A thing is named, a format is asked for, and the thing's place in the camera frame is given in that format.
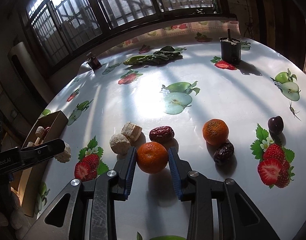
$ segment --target cardboard box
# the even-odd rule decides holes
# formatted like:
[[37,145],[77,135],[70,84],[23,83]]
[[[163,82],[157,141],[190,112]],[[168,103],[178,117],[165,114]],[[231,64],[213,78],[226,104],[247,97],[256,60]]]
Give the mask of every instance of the cardboard box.
[[[27,147],[28,142],[35,142],[37,136],[35,135],[36,129],[39,126],[44,128],[50,127],[49,132],[44,138],[44,142],[52,141],[61,136],[61,133],[68,122],[67,117],[62,111],[57,111],[39,118],[28,134],[23,148]],[[48,160],[37,164],[31,168],[24,170],[20,176],[18,184],[18,193],[20,195],[20,203],[24,214],[30,217],[34,216],[35,202],[37,193],[41,184],[43,174],[45,172]]]

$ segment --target insect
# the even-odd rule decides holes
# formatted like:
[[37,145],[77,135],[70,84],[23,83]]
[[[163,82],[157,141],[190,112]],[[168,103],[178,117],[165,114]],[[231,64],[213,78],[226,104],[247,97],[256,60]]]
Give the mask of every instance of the insect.
[[296,111],[294,110],[294,108],[292,107],[292,101],[290,102],[290,111],[292,112],[292,114],[294,115],[294,117],[296,117],[297,119],[299,119],[299,120],[301,121],[301,119],[298,118],[298,117],[296,116],[296,114],[298,114],[300,111],[296,112]]

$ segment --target table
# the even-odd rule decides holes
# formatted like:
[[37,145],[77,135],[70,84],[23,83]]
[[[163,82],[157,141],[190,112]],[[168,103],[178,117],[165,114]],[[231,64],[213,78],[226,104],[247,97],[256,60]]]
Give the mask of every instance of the table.
[[[223,181],[233,178],[278,236],[282,240],[292,239],[306,220],[306,75],[276,51],[245,38],[241,40],[250,42],[251,47],[250,50],[242,50],[243,62],[239,69],[221,69],[211,62],[218,61],[214,56],[221,57],[218,39],[200,39],[192,33],[185,37],[165,37],[146,44],[155,49],[147,52],[151,48],[145,47],[145,54],[166,45],[186,49],[182,50],[183,59],[163,66],[126,69],[129,66],[119,65],[129,57],[138,55],[143,45],[140,42],[135,48],[107,57],[100,56],[102,68],[92,71],[83,65],[77,77],[52,100],[47,109],[52,112],[62,110],[67,117],[77,104],[80,108],[75,110],[75,117],[78,118],[75,121],[71,118],[70,125],[66,126],[61,136],[71,146],[70,161],[63,164],[52,159],[45,171],[43,181],[50,191],[41,212],[74,178],[79,151],[94,136],[98,144],[92,141],[90,146],[98,147],[94,147],[94,151],[104,150],[101,157],[107,165],[102,165],[104,171],[112,169],[117,161],[117,155],[109,146],[109,139],[114,133],[120,133],[127,121],[143,127],[144,135],[138,144],[150,141],[148,135],[151,129],[169,125],[175,132],[176,140],[173,143],[181,159],[187,160],[192,169],[210,179]],[[287,69],[296,75],[294,83],[301,90],[300,99],[292,101],[292,107],[299,111],[296,116],[300,120],[290,111],[291,101],[271,79],[280,72],[287,72]],[[169,113],[165,113],[167,87],[176,82],[193,84],[195,81],[195,87],[200,91],[197,95],[195,91],[189,94],[192,102],[187,106],[191,106],[169,109],[166,110]],[[177,100],[184,100],[183,95],[177,96]],[[287,149],[295,153],[292,156],[288,152],[287,157],[292,161],[295,176],[292,177],[294,181],[284,188],[269,188],[259,177],[259,161],[252,154],[250,145],[257,139],[257,124],[268,130],[268,119],[277,115],[284,120],[282,141]],[[235,147],[235,157],[225,169],[215,165],[211,155],[213,149],[206,145],[202,136],[204,123],[212,118],[226,122],[229,141]],[[143,239],[164,235],[186,237],[189,212],[190,203],[180,202],[174,193],[168,166],[152,175],[136,166],[128,201],[115,202],[117,237],[135,239],[136,232]]]

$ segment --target fruit-patterned tablecloth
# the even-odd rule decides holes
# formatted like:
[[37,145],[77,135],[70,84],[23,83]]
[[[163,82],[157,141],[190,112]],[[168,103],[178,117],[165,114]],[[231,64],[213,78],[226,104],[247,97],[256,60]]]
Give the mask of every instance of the fruit-patterned tablecloth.
[[[99,155],[98,174],[114,167],[117,155],[109,140],[131,121],[143,127],[137,146],[149,141],[153,128],[171,126],[175,132],[172,145],[181,159],[210,179],[233,178],[278,236],[291,240],[306,220],[306,75],[274,50],[239,37],[238,29],[233,31],[236,23],[229,24],[171,26],[162,30],[168,35],[161,39],[137,38],[120,44],[120,50],[100,55],[103,66],[98,70],[83,64],[79,74],[48,105],[49,111],[44,111],[62,110],[69,118],[61,138],[70,145],[72,157],[67,163],[49,161],[43,177],[47,195],[42,196],[44,206],[39,214],[74,178],[75,165],[85,155]],[[218,38],[227,27],[234,38],[244,42],[237,68],[221,60]],[[217,33],[212,36],[211,30]],[[131,56],[152,54],[164,46],[180,51],[183,58],[160,66],[123,64]],[[182,83],[175,91],[172,84],[178,82]],[[284,121],[284,130],[276,143],[283,146],[289,177],[267,186],[258,165],[274,143],[268,120],[277,115]],[[227,124],[229,141],[235,148],[225,167],[215,165],[214,149],[202,136],[204,123],[213,118]],[[134,240],[137,232],[145,240],[186,237],[189,212],[190,203],[179,201],[174,193],[168,166],[151,175],[136,167],[128,200],[115,202],[117,238]]]

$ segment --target orange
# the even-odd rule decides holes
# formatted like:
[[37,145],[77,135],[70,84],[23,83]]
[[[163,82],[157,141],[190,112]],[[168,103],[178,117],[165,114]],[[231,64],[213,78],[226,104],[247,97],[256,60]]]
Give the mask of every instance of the orange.
[[167,150],[157,142],[147,142],[137,150],[137,165],[146,173],[158,173],[169,160]]
[[203,137],[209,144],[216,146],[226,142],[229,128],[220,119],[211,119],[203,125]]

